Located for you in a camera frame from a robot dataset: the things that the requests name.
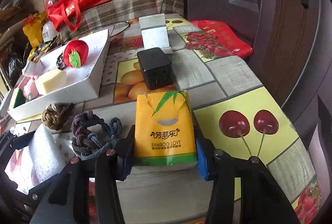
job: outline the sponge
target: sponge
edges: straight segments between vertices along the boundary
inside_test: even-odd
[[[14,109],[25,103],[25,97],[23,96],[23,91],[19,87],[14,88],[12,98],[10,99],[8,109]]]
[[[36,88],[41,95],[46,95],[66,84],[66,71],[54,69],[41,75],[36,80]]]

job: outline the plaid fabric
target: plaid fabric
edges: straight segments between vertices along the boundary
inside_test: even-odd
[[[76,31],[71,31],[63,23],[60,27],[61,41],[66,42],[118,22],[161,13],[174,13],[183,17],[183,2],[181,0],[112,0],[82,12],[82,20]],[[76,17],[69,18],[69,21],[74,24]]]

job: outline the yellow bag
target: yellow bag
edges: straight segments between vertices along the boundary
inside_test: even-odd
[[[138,95],[134,157],[136,166],[197,161],[187,91]]]
[[[45,19],[46,12],[43,11],[41,14],[30,16],[26,20],[26,23],[28,24],[23,27],[23,32],[28,37],[32,47],[39,46],[43,41],[43,26],[45,24]]]

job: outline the blue rope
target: blue rope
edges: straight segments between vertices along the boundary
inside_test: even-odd
[[[102,143],[98,140],[96,133],[90,133],[86,139],[93,142],[98,148],[98,150],[89,155],[80,152],[81,158],[83,160],[97,158],[108,149],[114,149],[115,145],[119,141],[119,135],[122,132],[122,124],[120,119],[118,119],[117,117],[112,118],[109,125],[107,125],[103,119],[99,118],[96,115],[92,115],[91,111],[88,111],[87,113],[81,113],[80,115],[76,116],[75,119],[73,121],[73,134],[75,136],[75,138],[73,138],[73,147],[75,146],[75,148],[77,148],[80,146],[84,146],[83,144],[77,145],[77,136],[82,135],[80,133],[81,131],[79,127],[87,128],[99,124],[102,126],[103,131],[107,132],[110,138],[110,141],[102,145]]]

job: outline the knot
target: knot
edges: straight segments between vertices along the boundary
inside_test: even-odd
[[[98,140],[97,135],[87,128],[94,125],[101,125],[102,130],[107,132],[110,137],[110,141],[105,145],[102,145]],[[122,131],[122,124],[117,117],[110,121],[107,125],[105,121],[94,115],[92,111],[80,113],[74,117],[72,123],[72,132],[74,137],[72,138],[72,147],[76,154],[80,155],[82,159],[98,157],[100,154],[108,149],[114,149],[118,142],[118,136]]]
[[[60,130],[67,121],[71,110],[74,108],[73,103],[54,103],[48,105],[41,116],[41,121],[45,126],[52,130]]]

